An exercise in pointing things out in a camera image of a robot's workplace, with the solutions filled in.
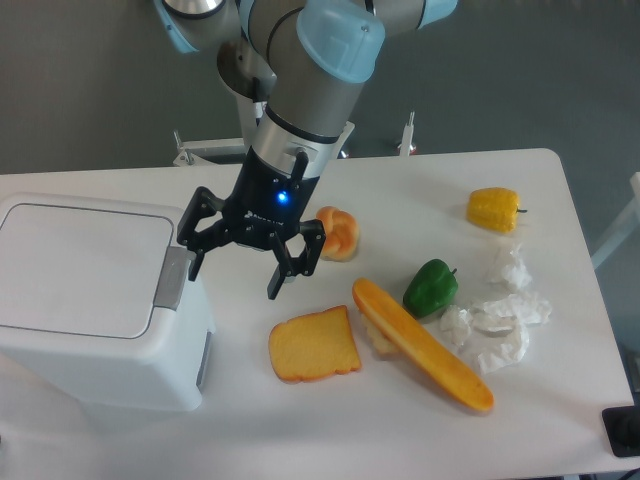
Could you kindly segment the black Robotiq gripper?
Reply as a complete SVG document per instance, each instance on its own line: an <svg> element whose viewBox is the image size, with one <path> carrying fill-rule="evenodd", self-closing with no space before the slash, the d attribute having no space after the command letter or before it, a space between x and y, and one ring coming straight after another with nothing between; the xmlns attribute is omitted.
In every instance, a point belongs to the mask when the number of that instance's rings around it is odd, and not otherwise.
<svg viewBox="0 0 640 480"><path fill-rule="evenodd" d="M311 276L326 234L320 220L301 219L318 183L317 178L304 176L309 164L308 154L300 150L294 157L292 172L285 174L249 151L229 197L221 199L208 188L198 187L177 231L178 243L195 254L188 279L196 280L208 252L231 242L274 253L278 266L267 286L269 300L277 298L286 281L298 275ZM197 230L201 220L218 213L222 215L220 220ZM298 234L305 246L297 257L292 257L286 241Z"/></svg>

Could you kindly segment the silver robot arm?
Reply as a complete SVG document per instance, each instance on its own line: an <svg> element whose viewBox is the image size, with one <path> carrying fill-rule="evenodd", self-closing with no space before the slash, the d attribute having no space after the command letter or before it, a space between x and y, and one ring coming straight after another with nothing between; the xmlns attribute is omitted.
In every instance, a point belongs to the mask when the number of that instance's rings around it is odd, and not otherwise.
<svg viewBox="0 0 640 480"><path fill-rule="evenodd" d="M309 276L326 241L303 213L345 141L349 117L388 36L448 17L453 1L234 1L240 28L218 53L218 72L244 114L247 152L231 194L198 188L180 221L178 242L205 255L236 243L272 252L267 293Z"/></svg>

